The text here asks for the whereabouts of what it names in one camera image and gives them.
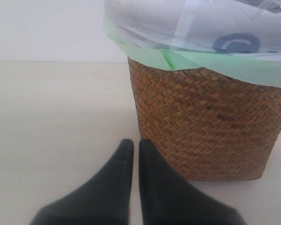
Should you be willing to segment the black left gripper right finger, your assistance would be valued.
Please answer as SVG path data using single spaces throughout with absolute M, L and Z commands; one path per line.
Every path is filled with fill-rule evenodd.
M 149 139 L 139 143 L 139 189 L 145 225 L 245 225 L 234 208 L 175 172 Z

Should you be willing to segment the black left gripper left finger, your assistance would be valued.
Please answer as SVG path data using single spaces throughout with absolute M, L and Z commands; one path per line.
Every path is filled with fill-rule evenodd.
M 85 184 L 41 208 L 32 225 L 127 225 L 134 144 L 123 139 L 106 164 Z

